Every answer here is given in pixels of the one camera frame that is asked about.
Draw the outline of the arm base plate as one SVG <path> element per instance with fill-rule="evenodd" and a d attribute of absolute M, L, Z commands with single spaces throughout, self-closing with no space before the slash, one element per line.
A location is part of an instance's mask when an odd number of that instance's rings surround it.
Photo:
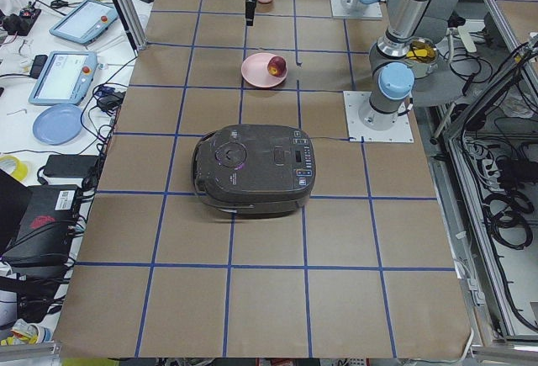
<path fill-rule="evenodd" d="M 381 0 L 330 0 L 335 19 L 381 20 Z"/>
<path fill-rule="evenodd" d="M 348 139 L 352 142 L 413 143 L 405 103 L 395 113 L 381 114 L 370 105 L 371 92 L 344 91 Z"/>

